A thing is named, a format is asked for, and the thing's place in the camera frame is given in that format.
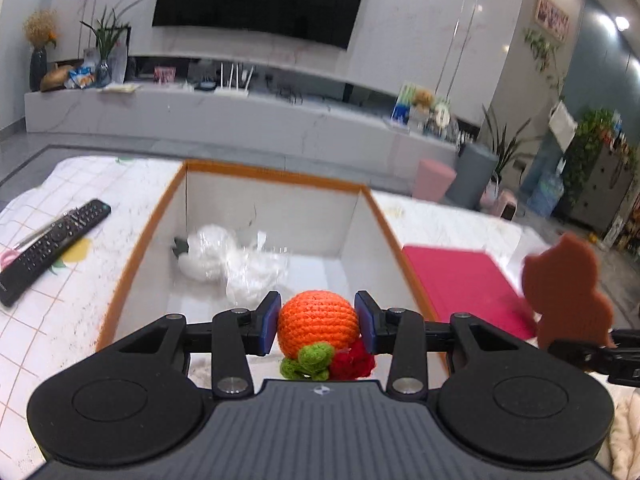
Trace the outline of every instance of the red book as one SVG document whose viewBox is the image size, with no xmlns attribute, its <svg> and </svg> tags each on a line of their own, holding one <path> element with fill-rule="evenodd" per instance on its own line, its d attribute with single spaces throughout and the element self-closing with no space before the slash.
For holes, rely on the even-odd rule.
<svg viewBox="0 0 640 480">
<path fill-rule="evenodd" d="M 406 255 L 438 316 L 468 312 L 520 339 L 536 336 L 526 300 L 516 294 L 485 253 L 405 246 Z"/>
</svg>

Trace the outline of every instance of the black remote control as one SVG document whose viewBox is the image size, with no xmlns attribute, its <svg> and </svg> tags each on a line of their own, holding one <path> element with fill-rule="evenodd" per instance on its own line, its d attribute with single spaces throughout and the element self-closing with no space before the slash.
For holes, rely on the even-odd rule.
<svg viewBox="0 0 640 480">
<path fill-rule="evenodd" d="M 72 209 L 0 272 L 0 303 L 12 306 L 22 293 L 73 244 L 111 213 L 111 207 L 94 198 Z"/>
</svg>

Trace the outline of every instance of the brown cat-shaped sponge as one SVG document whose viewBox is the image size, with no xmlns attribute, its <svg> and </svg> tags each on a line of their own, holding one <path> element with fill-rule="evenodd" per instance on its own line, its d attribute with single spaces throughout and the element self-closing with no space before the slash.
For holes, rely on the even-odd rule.
<svg viewBox="0 0 640 480">
<path fill-rule="evenodd" d="M 524 297 L 542 315 L 538 347 L 556 339 L 613 346 L 612 306 L 598 290 L 598 261 L 589 245 L 573 234 L 539 256 L 527 256 L 522 271 Z"/>
</svg>

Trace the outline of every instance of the gray cabinet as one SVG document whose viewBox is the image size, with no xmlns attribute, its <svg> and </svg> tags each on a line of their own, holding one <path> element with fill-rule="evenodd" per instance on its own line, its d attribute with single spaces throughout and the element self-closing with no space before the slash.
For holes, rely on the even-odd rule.
<svg viewBox="0 0 640 480">
<path fill-rule="evenodd" d="M 575 205 L 564 214 L 571 220 L 590 226 L 597 233 L 603 233 L 618 211 L 632 180 L 633 172 L 624 167 L 617 153 L 611 153 L 605 146 Z"/>
</svg>

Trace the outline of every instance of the potted plant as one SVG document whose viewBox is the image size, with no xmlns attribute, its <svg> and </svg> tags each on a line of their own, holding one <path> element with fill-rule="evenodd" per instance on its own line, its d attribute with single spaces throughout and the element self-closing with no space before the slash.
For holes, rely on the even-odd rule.
<svg viewBox="0 0 640 480">
<path fill-rule="evenodd" d="M 92 27 L 87 22 L 80 21 L 85 27 L 91 29 L 100 54 L 100 63 L 95 68 L 95 83 L 97 87 L 106 86 L 111 82 L 111 67 L 108 63 L 109 54 L 118 43 L 122 33 L 130 26 L 129 23 L 123 23 L 120 19 L 125 12 L 140 3 L 140 1 L 142 0 L 136 0 L 117 14 L 115 7 L 111 7 L 111 11 L 108 13 L 107 7 L 104 7 L 100 19 L 95 20 L 95 27 Z"/>
<path fill-rule="evenodd" d="M 29 88 L 32 92 L 40 90 L 40 82 L 47 73 L 47 49 L 52 43 L 56 46 L 56 13 L 53 10 L 37 10 L 22 25 L 24 35 L 31 43 L 31 64 L 29 69 Z"/>
<path fill-rule="evenodd" d="M 613 112 L 606 108 L 588 110 L 578 123 L 574 140 L 566 150 L 566 166 L 562 172 L 564 206 L 571 208 L 577 203 L 598 158 L 604 138 L 612 129 Z"/>
<path fill-rule="evenodd" d="M 527 142 L 533 142 L 535 140 L 542 140 L 544 136 L 531 137 L 529 139 L 520 139 L 520 134 L 524 129 L 529 126 L 531 118 L 527 119 L 524 124 L 516 130 L 513 137 L 507 142 L 507 125 L 505 124 L 502 129 L 498 126 L 498 119 L 495 117 L 494 110 L 489 106 L 487 110 L 484 105 L 482 106 L 484 112 L 484 118 L 486 120 L 486 126 L 489 129 L 491 136 L 491 144 L 488 146 L 498 156 L 498 165 L 495 167 L 495 173 L 498 176 L 498 184 L 502 180 L 502 172 L 504 168 L 510 162 L 524 161 L 532 159 L 536 155 L 533 153 L 520 152 L 520 146 Z"/>
</svg>

